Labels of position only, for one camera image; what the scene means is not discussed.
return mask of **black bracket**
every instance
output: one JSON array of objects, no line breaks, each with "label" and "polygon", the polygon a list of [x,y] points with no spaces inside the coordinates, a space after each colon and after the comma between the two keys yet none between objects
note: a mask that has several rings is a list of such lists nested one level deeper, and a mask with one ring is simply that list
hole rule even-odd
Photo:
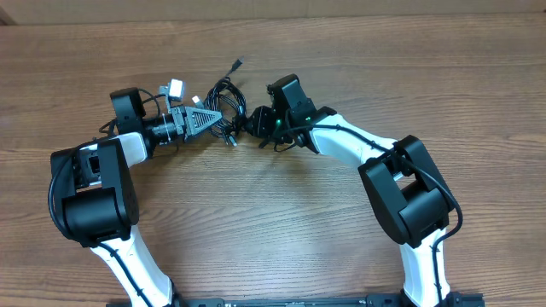
[{"label": "black bracket", "polygon": [[[447,188],[442,175],[423,143],[414,136],[406,136],[394,143],[394,153],[420,167]],[[436,184],[415,174],[415,180],[403,188],[398,187],[394,176],[413,172],[404,167],[392,153],[370,159],[358,167],[375,217],[386,234],[398,244],[408,243],[418,247],[421,240],[436,229],[449,223],[448,213],[453,210]]]},{"label": "black bracket", "polygon": [[[131,307],[127,304],[107,304],[107,307]],[[415,307],[399,294],[369,294],[360,298],[281,298],[229,301],[221,298],[173,300],[166,307]],[[442,307],[485,307],[481,294],[449,293]]]}]

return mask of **black cable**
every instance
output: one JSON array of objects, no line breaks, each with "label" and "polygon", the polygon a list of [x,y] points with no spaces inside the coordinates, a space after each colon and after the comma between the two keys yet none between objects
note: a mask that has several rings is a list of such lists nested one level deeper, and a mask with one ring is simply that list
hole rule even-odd
[{"label": "black cable", "polygon": [[107,136],[113,136],[113,127],[116,125],[116,119],[112,119],[108,121],[106,124],[102,125],[101,128],[99,128],[99,133],[104,133]]},{"label": "black cable", "polygon": [[298,145],[296,142],[292,143],[290,146],[288,146],[287,148],[283,148],[281,150],[278,150],[276,147],[277,145],[279,145],[278,143],[275,144],[275,146],[273,147],[273,151],[276,152],[276,153],[282,153],[282,152],[285,152],[287,150],[290,150],[294,147],[296,147],[296,145]]},{"label": "black cable", "polygon": [[440,182],[438,180],[436,180],[434,177],[432,177],[429,173],[427,173],[426,171],[424,171],[423,169],[421,169],[417,165],[414,165],[408,159],[400,156],[399,154],[395,153],[391,149],[382,147],[381,145],[377,144],[376,142],[369,140],[367,137],[362,136],[361,134],[359,134],[358,132],[356,132],[356,131],[354,131],[354,130],[352,130],[350,128],[343,127],[343,126],[340,126],[340,125],[306,125],[306,126],[300,126],[300,127],[295,127],[295,128],[288,128],[286,130],[281,131],[279,134],[284,135],[284,134],[286,134],[288,132],[292,132],[292,131],[296,131],[296,130],[312,130],[314,128],[342,130],[344,132],[347,132],[347,133],[355,136],[356,138],[358,138],[361,141],[365,142],[366,144],[370,145],[370,147],[372,147],[372,148],[378,149],[378,150],[380,150],[382,152],[385,152],[385,153],[390,153],[392,155],[392,157],[398,159],[398,161],[400,161],[401,163],[406,165],[413,172],[415,172],[415,173],[417,173],[417,174],[419,174],[419,175],[421,175],[423,177],[426,177],[427,179],[432,181],[434,184],[436,184],[436,186],[438,187],[438,189],[440,190],[442,195],[455,208],[455,211],[457,213],[457,224],[456,224],[456,226],[452,230],[450,230],[450,232],[448,232],[447,234],[442,235],[441,237],[439,237],[436,241],[434,241],[433,245],[431,246],[431,248],[433,250],[434,280],[436,282],[436,284],[434,286],[437,289],[437,294],[438,294],[438,299],[439,299],[439,306],[442,306],[442,304],[443,304],[443,302],[442,302],[442,287],[441,287],[440,281],[439,281],[439,267],[438,267],[438,256],[437,256],[437,252],[439,251],[438,250],[438,245],[440,243],[442,243],[442,241],[444,241],[444,240],[450,238],[452,235],[456,234],[459,231],[459,229],[461,229],[462,220],[463,220],[461,206],[459,205],[459,203],[457,202],[457,200],[455,199],[453,194],[446,187],[444,187],[444,185],[440,184]]},{"label": "black cable", "polygon": [[[208,91],[206,98],[203,101],[205,109],[222,112],[221,105],[227,104],[234,109],[236,118],[245,119],[247,116],[247,100],[237,87],[231,83],[230,74],[235,72],[243,63],[243,58],[237,59],[231,66],[231,69],[225,76],[219,79],[214,87]],[[213,136],[226,139],[231,132],[236,134],[240,127],[232,119],[229,120],[225,116],[214,124],[209,130]]]},{"label": "black cable", "polygon": [[161,107],[160,107],[160,102],[157,100],[159,97],[162,97],[164,96],[163,94],[159,94],[159,95],[152,95],[152,93],[148,92],[147,90],[145,89],[138,89],[138,91],[141,91],[142,93],[144,94],[148,94],[148,96],[150,96],[150,98],[144,100],[142,102],[142,104],[150,101],[150,100],[153,100],[155,102],[155,106],[157,107],[157,114],[155,115],[155,118],[151,118],[151,119],[143,119],[144,121],[149,121],[149,120],[154,120],[154,119],[158,119],[160,116],[161,116]]},{"label": "black cable", "polygon": [[[81,144],[81,145],[79,145],[79,146],[77,146],[75,148],[72,148],[70,150],[70,152],[68,152],[68,155],[59,164],[59,167],[57,168],[57,171],[55,171],[54,175],[51,177],[51,182],[49,183],[49,192],[48,192],[49,215],[51,216],[51,219],[53,220],[53,223],[59,229],[59,231],[61,231],[61,233],[65,237],[67,237],[67,238],[69,238],[71,240],[75,240],[74,236],[68,233],[68,230],[64,227],[64,225],[61,224],[61,222],[59,221],[59,218],[57,217],[57,214],[55,213],[55,205],[54,205],[54,197],[53,197],[54,193],[55,193],[55,184],[56,184],[57,178],[61,174],[62,169],[65,166],[65,164],[70,159],[73,159],[73,157],[79,151],[79,149],[87,146],[88,144],[89,143],[84,143],[84,144]],[[96,244],[95,242],[89,242],[89,243],[90,244],[88,244],[88,245],[90,245],[90,246],[93,246],[93,245]],[[110,247],[110,246],[108,246],[108,245],[106,245],[104,243],[99,243],[97,246],[99,246],[101,248],[104,248],[105,250],[110,252],[110,256],[114,257],[116,259],[116,261],[119,264],[119,267],[121,267],[121,269],[124,271],[125,276],[127,277],[127,280],[129,280],[131,285],[135,288],[136,295],[138,295],[140,298],[142,298],[142,300],[144,301],[144,303],[148,307],[153,307],[152,303],[150,303],[150,301],[148,300],[148,297],[146,297],[146,295],[144,294],[142,289],[140,287],[138,287],[137,283],[133,279],[133,276],[131,275],[131,272],[129,272],[129,269],[127,269],[127,266],[125,266],[125,264],[123,262],[123,259],[121,259],[121,257],[117,253],[117,251],[115,251],[112,247]]]}]

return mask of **wood grain surface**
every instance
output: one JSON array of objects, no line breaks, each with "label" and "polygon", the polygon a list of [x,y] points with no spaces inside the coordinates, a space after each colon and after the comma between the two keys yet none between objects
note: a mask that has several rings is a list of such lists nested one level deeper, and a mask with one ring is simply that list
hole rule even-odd
[{"label": "wood grain surface", "polygon": [[[240,55],[233,80],[251,111],[270,104],[266,84],[295,72],[318,107],[380,136],[420,137],[465,214],[445,248],[452,289],[488,306],[544,306],[546,14],[1,27],[1,306],[126,298],[50,221],[49,155],[98,136],[111,91],[180,78],[187,97],[203,96]],[[203,136],[131,169],[144,240],[185,297],[402,287],[398,246],[356,170],[238,141]]]},{"label": "wood grain surface", "polygon": [[0,0],[9,25],[540,13],[546,0]]}]

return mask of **end effector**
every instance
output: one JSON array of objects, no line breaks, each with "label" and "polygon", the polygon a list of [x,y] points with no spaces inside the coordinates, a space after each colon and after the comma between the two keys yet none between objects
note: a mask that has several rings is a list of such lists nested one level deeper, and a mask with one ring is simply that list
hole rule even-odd
[{"label": "end effector", "polygon": [[369,158],[383,153],[362,143],[355,136],[341,130],[332,130],[331,127],[341,126],[353,130],[385,148],[392,148],[396,141],[374,136],[347,123],[330,107],[317,109],[303,91],[295,74],[268,85],[267,92],[271,107],[256,108],[241,125],[250,135],[264,139],[261,148],[269,142],[292,143],[293,146],[307,147],[315,154],[332,155],[348,165],[359,167]]},{"label": "end effector", "polygon": [[167,86],[160,86],[160,95],[166,98],[167,114],[145,119],[146,111],[138,88],[117,90],[110,94],[116,113],[115,124],[120,135],[131,132],[142,134],[148,157],[152,157],[157,145],[172,142],[187,142],[209,129],[222,119],[218,111],[197,107],[173,106],[181,101],[184,93],[183,81],[173,79]]}]

